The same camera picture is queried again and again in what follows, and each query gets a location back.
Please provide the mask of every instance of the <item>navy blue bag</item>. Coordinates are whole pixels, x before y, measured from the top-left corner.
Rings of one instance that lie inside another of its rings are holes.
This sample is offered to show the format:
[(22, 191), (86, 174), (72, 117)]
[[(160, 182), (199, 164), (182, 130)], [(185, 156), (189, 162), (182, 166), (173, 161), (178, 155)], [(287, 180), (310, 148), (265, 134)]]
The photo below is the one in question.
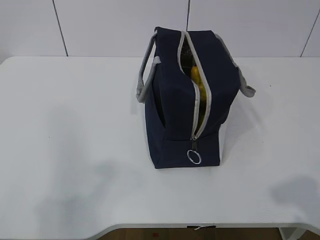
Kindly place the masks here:
[[(150, 74), (143, 73), (152, 47)], [(190, 77), (198, 70), (202, 87)], [(145, 103), (149, 152), (156, 169), (218, 166), (219, 129), (238, 90), (253, 97), (222, 39), (212, 31), (155, 28), (136, 97)]]

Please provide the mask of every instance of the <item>bag opening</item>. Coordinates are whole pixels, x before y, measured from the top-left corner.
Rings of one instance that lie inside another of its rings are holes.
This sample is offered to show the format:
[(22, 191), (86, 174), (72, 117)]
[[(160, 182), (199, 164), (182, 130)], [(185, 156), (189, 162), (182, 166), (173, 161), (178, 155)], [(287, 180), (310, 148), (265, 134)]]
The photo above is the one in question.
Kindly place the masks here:
[(198, 132), (201, 124), (204, 121), (206, 107), (207, 107), (207, 93), (203, 83), (203, 80), (200, 76), (198, 66), (196, 64), (193, 53), (190, 49), (187, 37), (184, 36), (183, 44), (181, 47), (181, 52), (179, 56), (179, 63), (181, 64), (181, 70), (183, 73), (188, 76), (199, 88), (200, 92), (200, 105), (198, 113), (198, 123), (195, 132)]

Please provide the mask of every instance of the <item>zipper pull ring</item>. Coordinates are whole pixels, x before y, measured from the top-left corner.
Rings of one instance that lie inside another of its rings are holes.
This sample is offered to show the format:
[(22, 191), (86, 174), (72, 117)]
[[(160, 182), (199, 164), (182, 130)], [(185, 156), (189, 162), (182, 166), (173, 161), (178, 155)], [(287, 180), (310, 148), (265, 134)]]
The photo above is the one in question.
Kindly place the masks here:
[[(188, 159), (193, 163), (193, 164), (200, 164), (202, 159), (201, 159), (201, 156), (200, 154), (197, 152), (198, 151), (198, 146), (197, 146), (197, 138), (196, 137), (193, 137), (192, 138), (192, 149), (189, 149), (187, 152), (186, 152), (186, 156), (188, 157)], [(194, 153), (197, 157), (198, 157), (198, 161), (194, 161), (191, 156), (190, 156), (190, 153)]]

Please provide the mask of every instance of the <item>gray zipper trim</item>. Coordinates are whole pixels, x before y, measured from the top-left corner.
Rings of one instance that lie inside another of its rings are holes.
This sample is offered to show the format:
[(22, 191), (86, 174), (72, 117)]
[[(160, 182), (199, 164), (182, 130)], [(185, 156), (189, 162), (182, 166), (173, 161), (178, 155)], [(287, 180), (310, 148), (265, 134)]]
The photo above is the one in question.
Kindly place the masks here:
[(184, 74), (184, 71), (182, 70), (182, 66), (181, 66), (181, 51), (182, 51), (182, 46), (184, 45), (184, 40), (185, 40), (185, 33), (182, 31), (181, 32), (180, 43), (179, 43), (179, 46), (178, 46), (177, 56), (178, 56), (179, 68), (180, 68), (181, 72), (183, 72), (183, 74)]
[[(178, 65), (179, 68), (181, 70), (181, 72), (184, 73), (182, 66), (181, 66), (181, 51), (182, 51), (182, 46), (184, 44), (184, 40), (185, 40), (185, 32), (182, 31), (181, 32), (181, 38), (180, 38), (180, 43), (178, 46), (178, 51), (177, 51), (177, 58), (178, 58)], [(200, 111), (200, 90), (197, 84), (194, 83), (194, 81), (192, 81), (192, 79), (190, 79), (193, 87), (194, 87), (194, 93), (195, 93), (195, 97), (194, 97), (194, 110), (193, 110), (193, 122), (192, 122), (192, 133), (191, 133), (191, 138), (193, 138), (195, 136), (195, 132), (197, 129), (197, 125), (198, 125), (198, 120), (199, 120), (199, 111)]]
[[(192, 138), (199, 138), (200, 135), (202, 134), (202, 132), (204, 131), (206, 125), (207, 125), (207, 121), (208, 121), (208, 118), (209, 118), (209, 115), (210, 115), (210, 109), (211, 109), (211, 102), (212, 102), (212, 96), (211, 96), (211, 90), (210, 90), (210, 87), (209, 87), (209, 84), (208, 84), (208, 81), (207, 81), (207, 78), (205, 76), (205, 73), (204, 73), (204, 70), (201, 66), (201, 62), (199, 60), (199, 57), (198, 57), (198, 54), (196, 52), (196, 49), (195, 49), (195, 46), (191, 40), (191, 37), (189, 35), (188, 32), (184, 32), (185, 36), (186, 36), (186, 39), (188, 41), (188, 44), (189, 44), (189, 47), (190, 47), (190, 50), (192, 52), (192, 55), (193, 55), (193, 58), (194, 58), (194, 61), (196, 63), (196, 66), (198, 67), (198, 70), (199, 70), (199, 73), (200, 73), (200, 77), (201, 77), (201, 80), (203, 82), (203, 86), (204, 86), (204, 89), (205, 89), (205, 93), (206, 93), (206, 107), (205, 107), (205, 114), (204, 114), (204, 118), (203, 118), (203, 122), (198, 130), (197, 133), (195, 133), (196, 131), (196, 128), (197, 128), (197, 125), (198, 125), (198, 120), (199, 120), (199, 108), (200, 108), (200, 98), (198, 99), (198, 106), (197, 106), (197, 111), (194, 111), (193, 115), (196, 114), (196, 117), (193, 116), (193, 125), (195, 125), (195, 129), (193, 130), (193, 127), (192, 127), (192, 136), (191, 136), (191, 139)], [(199, 94), (199, 97), (200, 97), (200, 90), (198, 88), (198, 86), (196, 85), (196, 88), (197, 90), (199, 91), (198, 94)]]

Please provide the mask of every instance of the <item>gray handle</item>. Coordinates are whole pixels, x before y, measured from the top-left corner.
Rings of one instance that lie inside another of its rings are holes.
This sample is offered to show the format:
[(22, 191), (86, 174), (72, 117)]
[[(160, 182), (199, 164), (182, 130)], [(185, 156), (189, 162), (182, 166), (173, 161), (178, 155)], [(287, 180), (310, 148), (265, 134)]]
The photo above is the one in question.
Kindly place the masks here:
[(154, 79), (155, 73), (156, 73), (156, 66), (157, 64), (160, 64), (160, 58), (158, 56), (155, 56), (151, 65), (151, 70), (149, 73), (149, 76), (147, 77), (145, 83), (143, 80), (143, 76), (144, 76), (144, 72), (146, 69), (146, 65), (149, 59), (149, 56), (151, 54), (152, 48), (155, 44), (155, 40), (156, 40), (156, 35), (157, 35), (157, 31), (154, 32), (154, 34), (152, 35), (149, 45), (146, 49), (145, 55), (143, 57), (142, 60), (142, 64), (140, 67), (140, 71), (139, 71), (139, 77), (138, 77), (138, 84), (136, 86), (136, 99), (138, 100), (139, 103), (145, 103), (146, 102), (146, 98), (147, 98), (147, 94), (148, 94), (148, 90), (150, 88), (152, 79)]

